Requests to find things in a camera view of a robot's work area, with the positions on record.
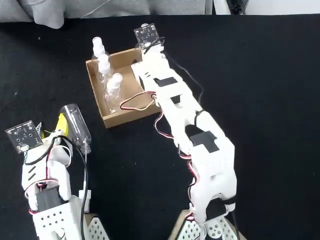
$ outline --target open cardboard box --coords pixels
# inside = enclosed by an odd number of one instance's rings
[[[137,60],[142,60],[141,51],[133,49],[117,52],[110,55],[110,64],[114,73],[120,73],[123,76],[121,84],[121,94],[123,99],[128,99],[135,94],[143,92],[140,84],[136,81],[131,64]],[[144,111],[121,110],[120,112],[110,114],[106,100],[104,99],[104,85],[96,78],[98,72],[98,62],[88,60],[85,62],[89,74],[95,101],[98,106],[101,118],[106,128],[111,128],[120,124],[141,119],[160,111],[160,108],[153,103]],[[126,107],[144,108],[152,101],[149,94],[139,95],[125,104]]]

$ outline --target black tabletop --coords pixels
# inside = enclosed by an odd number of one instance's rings
[[[77,103],[92,135],[91,210],[111,240],[167,239],[188,208],[192,180],[157,115],[105,129],[85,67],[92,38],[110,53],[155,23],[165,49],[203,85],[202,106],[235,145],[236,216],[248,239],[316,239],[320,167],[320,15],[131,16],[67,20],[60,30],[0,24],[0,236],[36,239],[21,187],[23,157],[4,130],[33,120],[53,129]],[[199,89],[178,71],[193,90]],[[169,131],[164,120],[160,127]],[[72,192],[83,165],[70,167]]]

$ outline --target white bottle cap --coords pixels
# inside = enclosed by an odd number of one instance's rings
[[[98,71],[102,74],[108,74],[110,72],[109,57],[105,53],[98,57]]]
[[[120,88],[123,77],[120,73],[113,74],[112,78],[107,82],[106,89],[109,94],[114,94]]]
[[[98,36],[94,37],[92,39],[92,43],[93,43],[93,55],[95,55],[97,58],[101,54],[106,53],[105,46],[102,43],[101,37],[98,37]]]

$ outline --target plastic bottle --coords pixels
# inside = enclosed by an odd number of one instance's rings
[[[102,43],[101,37],[99,36],[94,37],[92,39],[92,43],[93,43],[93,55],[91,58],[92,60],[98,59],[101,54],[107,54],[109,56],[109,54],[105,50],[105,46]]]
[[[72,138],[74,144],[80,148],[81,152],[89,154],[91,152],[91,134],[77,104],[65,105],[60,111],[68,122],[68,136]]]
[[[120,73],[115,73],[106,84],[104,98],[106,100],[110,114],[114,114],[120,111],[120,103],[122,102],[120,86],[122,80],[122,75]]]
[[[97,80],[100,83],[106,84],[108,80],[112,77],[114,70],[110,66],[108,55],[101,54],[98,58],[98,73]]]

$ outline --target white robotic arm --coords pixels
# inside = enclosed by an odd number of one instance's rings
[[[155,94],[171,127],[171,136],[180,156],[187,159],[194,179],[189,187],[190,214],[204,225],[235,209],[237,178],[234,171],[235,147],[222,129],[193,97],[183,79],[170,68],[164,46],[154,24],[134,30],[142,61],[131,65],[134,76],[146,92]],[[186,126],[201,133],[188,136]]]
[[[67,171],[76,145],[84,151],[85,158],[76,149],[87,171],[85,159],[91,136],[78,106],[71,104],[64,109],[69,116],[61,113],[56,130],[46,138],[41,139],[32,121],[6,130],[17,151],[24,152],[21,184],[39,240],[91,239],[84,218],[88,186],[83,190],[85,200],[72,195]]]

